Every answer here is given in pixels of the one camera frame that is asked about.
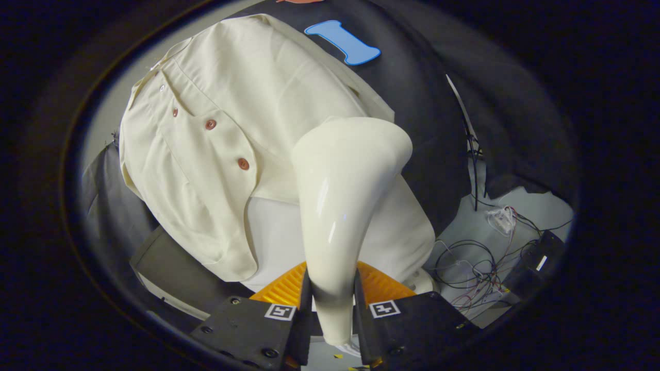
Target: black cloth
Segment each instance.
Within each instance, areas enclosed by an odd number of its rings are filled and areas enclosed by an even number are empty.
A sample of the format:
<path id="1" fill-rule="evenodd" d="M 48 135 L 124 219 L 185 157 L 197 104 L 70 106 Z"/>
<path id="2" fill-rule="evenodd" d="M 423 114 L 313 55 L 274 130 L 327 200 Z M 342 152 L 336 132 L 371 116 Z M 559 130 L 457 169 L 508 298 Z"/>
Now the black cloth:
<path id="1" fill-rule="evenodd" d="M 437 7 L 372 2 L 411 24 L 442 60 L 483 149 L 490 198 L 524 186 L 530 193 L 551 191 L 575 207 L 581 172 L 574 126 L 538 78 Z"/>
<path id="2" fill-rule="evenodd" d="M 394 109 L 395 123 L 410 135 L 414 151 L 402 174 L 436 234 L 455 218 L 461 198 L 471 192 L 463 114 L 445 73 L 456 84 L 484 150 L 492 197 L 516 186 L 571 194 L 577 176 L 567 134 L 570 126 L 532 75 L 455 20 L 433 9 L 413 14 L 404 8 L 389 0 L 326 0 L 312 6 L 266 1 L 234 17 L 267 13 L 301 32 L 337 19 L 382 51 L 375 60 L 349 68 Z M 320 36 L 310 38 L 343 60 L 335 46 Z M 125 186 L 119 171 L 119 141 L 114 139 L 86 169 L 80 184 L 79 209 L 91 253 L 105 276 L 135 302 L 148 303 L 145 308 L 156 310 L 176 327 L 190 328 L 196 320 L 175 315 L 169 305 L 154 301 L 129 265 L 158 223 Z"/>

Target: brown button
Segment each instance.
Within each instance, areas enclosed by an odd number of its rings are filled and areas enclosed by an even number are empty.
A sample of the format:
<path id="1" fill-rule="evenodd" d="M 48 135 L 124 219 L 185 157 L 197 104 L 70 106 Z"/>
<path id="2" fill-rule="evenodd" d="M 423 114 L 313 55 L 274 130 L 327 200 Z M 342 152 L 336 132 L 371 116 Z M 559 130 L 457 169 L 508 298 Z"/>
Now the brown button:
<path id="1" fill-rule="evenodd" d="M 240 167 L 243 170 L 247 170 L 247 169 L 249 169 L 249 162 L 244 158 L 239 158 L 238 159 L 238 167 Z"/>

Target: blue foam piece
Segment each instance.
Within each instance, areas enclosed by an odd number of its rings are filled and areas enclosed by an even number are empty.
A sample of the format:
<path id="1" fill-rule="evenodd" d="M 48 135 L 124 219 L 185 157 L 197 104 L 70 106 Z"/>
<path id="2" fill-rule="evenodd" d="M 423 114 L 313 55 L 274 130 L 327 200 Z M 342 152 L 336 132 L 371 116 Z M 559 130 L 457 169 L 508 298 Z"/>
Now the blue foam piece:
<path id="1" fill-rule="evenodd" d="M 338 20 L 326 20 L 305 29 L 307 35 L 319 35 L 338 47 L 345 55 L 347 65 L 361 65 L 380 55 L 380 49 L 362 42 L 346 31 Z"/>

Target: shirt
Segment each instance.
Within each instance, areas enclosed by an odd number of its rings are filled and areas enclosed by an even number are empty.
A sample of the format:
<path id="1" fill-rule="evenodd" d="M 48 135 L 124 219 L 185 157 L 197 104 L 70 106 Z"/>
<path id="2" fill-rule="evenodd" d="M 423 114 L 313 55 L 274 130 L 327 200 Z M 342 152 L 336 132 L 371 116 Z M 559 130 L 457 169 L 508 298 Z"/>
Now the shirt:
<path id="1" fill-rule="evenodd" d="M 176 44 L 133 86 L 120 125 L 122 175 L 196 260 L 224 281 L 245 280 L 257 271 L 248 199 L 297 204 L 290 150 L 331 117 L 393 122 L 394 112 L 287 24 L 223 20 Z"/>

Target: black background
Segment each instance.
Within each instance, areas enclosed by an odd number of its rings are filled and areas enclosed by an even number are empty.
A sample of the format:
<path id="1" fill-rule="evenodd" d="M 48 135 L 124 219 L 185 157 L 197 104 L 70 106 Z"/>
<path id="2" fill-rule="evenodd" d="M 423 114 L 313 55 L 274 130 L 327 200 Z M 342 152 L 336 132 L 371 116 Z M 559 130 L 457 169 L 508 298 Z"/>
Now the black background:
<path id="1" fill-rule="evenodd" d="M 94 288 L 68 247 L 57 190 L 67 128 L 87 90 L 136 35 L 189 6 L 169 0 L 3 5 L 1 135 L 9 187 L 3 229 L 9 233 L 2 363 L 10 369 L 195 368 Z M 538 74 L 575 122 L 585 169 L 581 216 L 562 274 L 514 323 L 450 369 L 657 364 L 650 360 L 654 342 L 640 341 L 656 323 L 653 289 L 645 285 L 657 270 L 651 257 L 657 242 L 650 238 L 657 225 L 651 182 L 658 162 L 651 144 L 658 124 L 652 101 L 659 96 L 657 5 L 478 0 L 440 6 Z M 78 62 L 71 63 L 75 53 Z"/>

